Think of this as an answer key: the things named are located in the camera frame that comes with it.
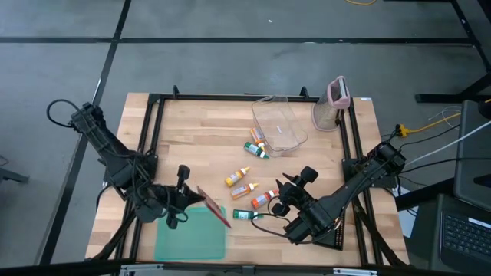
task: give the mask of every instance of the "concrete floor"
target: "concrete floor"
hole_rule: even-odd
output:
[[[0,37],[112,37],[124,1],[0,1]],[[489,51],[491,25],[474,2],[460,1]],[[448,3],[342,0],[134,0],[122,37],[464,37]],[[91,101],[109,44],[0,44],[0,154],[5,166],[31,176],[27,185],[0,186],[0,267],[31,265],[68,169],[77,135],[50,123],[45,108],[63,97]],[[465,47],[344,44],[120,44],[101,101],[117,130],[128,92],[319,95],[344,75],[355,97],[372,97],[382,133],[396,123],[423,126],[445,107],[416,104],[414,94],[456,93],[482,77],[476,50]],[[72,110],[53,114],[67,121]],[[407,140],[447,128],[440,125]],[[457,132],[405,152],[408,159],[454,140]],[[447,149],[426,161],[453,158]],[[434,183],[453,174],[422,169],[408,174]],[[91,233],[103,167],[89,147],[54,254],[54,262],[80,261]],[[404,182],[408,189],[417,186]]]

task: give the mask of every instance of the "transparent plastic bin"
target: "transparent plastic bin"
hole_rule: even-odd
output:
[[[252,103],[252,114],[255,127],[264,135],[269,156],[278,157],[296,150],[308,138],[286,96],[269,96]]]

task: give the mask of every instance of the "yellow cable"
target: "yellow cable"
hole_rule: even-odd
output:
[[[355,1],[352,1],[352,0],[345,0],[346,2],[348,3],[351,3],[351,4],[354,4],[354,5],[372,5],[374,4],[377,0],[372,0],[370,2],[355,2]]]
[[[430,127],[434,127],[434,126],[436,126],[437,124],[439,124],[439,123],[441,123],[441,122],[444,122],[445,120],[452,119],[452,118],[455,118],[455,117],[457,117],[457,116],[460,116],[460,113],[456,113],[456,114],[454,114],[454,115],[452,115],[452,116],[448,116],[448,117],[443,118],[442,120],[439,120],[439,121],[437,121],[437,122],[435,122],[435,123],[430,123],[430,124],[429,124],[429,125],[427,125],[427,126],[423,126],[423,127],[421,127],[419,130],[409,130],[409,131],[408,131],[408,133],[418,133],[418,132],[421,132],[421,131],[423,131],[423,130],[427,130],[427,129],[429,129]]]
[[[485,101],[485,103],[489,103],[489,102],[491,102],[491,99],[488,99],[488,100]],[[460,116],[460,113],[455,113],[454,115],[452,115],[450,117],[444,117],[442,120],[439,120],[439,121],[437,121],[435,123],[431,123],[431,124],[426,125],[426,126],[423,126],[419,130],[409,130],[403,124],[401,124],[400,125],[399,136],[406,137],[407,134],[409,134],[409,133],[419,133],[419,132],[421,132],[423,130],[427,130],[427,129],[431,128],[431,127],[436,126],[439,123],[445,122],[446,120],[455,118],[457,116]]]

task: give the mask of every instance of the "glue bottle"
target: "glue bottle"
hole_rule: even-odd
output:
[[[257,209],[263,206],[264,204],[268,203],[268,201],[271,200],[271,198],[276,195],[278,195],[278,190],[265,192],[264,194],[258,196],[257,198],[251,201],[252,207],[254,207],[254,209]]]
[[[252,190],[254,190],[254,188],[257,187],[258,185],[259,183],[250,183],[246,186],[242,186],[231,191],[230,194],[232,195],[233,199],[238,199],[239,197],[245,196],[248,193],[252,192]]]
[[[251,219],[254,215],[257,215],[254,219],[262,218],[262,215],[254,211],[233,209],[234,219]]]
[[[242,168],[233,174],[231,174],[229,177],[225,179],[225,183],[229,186],[232,187],[234,186],[242,177],[244,177],[247,172],[251,169],[250,167]]]
[[[244,150],[247,150],[248,152],[254,154],[257,157],[269,159],[269,156],[262,149],[259,149],[255,145],[252,145],[250,142],[245,143]]]
[[[262,135],[261,130],[258,130],[257,128],[252,128],[251,135],[252,138],[254,138],[254,143],[258,145],[258,147],[260,147],[263,152],[266,152],[264,149],[264,136]]]

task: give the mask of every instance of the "bottle label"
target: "bottle label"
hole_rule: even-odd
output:
[[[230,175],[230,179],[232,180],[232,182],[236,182],[237,180],[239,180],[239,177],[234,173],[232,175]]]
[[[248,212],[239,212],[239,219],[249,219],[249,214]]]
[[[257,155],[257,151],[259,150],[259,148],[257,146],[254,146],[254,145],[251,145],[249,146],[248,148],[246,148],[248,152],[254,154],[254,155]]]
[[[268,201],[268,199],[264,195],[258,196],[258,198],[255,200],[258,201],[259,206],[262,206],[263,204],[265,204]]]
[[[242,186],[240,188],[237,188],[237,189],[233,190],[232,191],[232,194],[233,195],[239,195],[239,194],[241,194],[243,192],[247,192],[247,188],[245,186]]]
[[[254,132],[255,132],[255,134],[258,136],[258,139],[259,139],[259,140],[263,140],[263,139],[264,139],[264,136],[262,135],[261,130],[259,130],[259,129],[256,129],[256,128],[255,128],[255,129],[254,129]]]

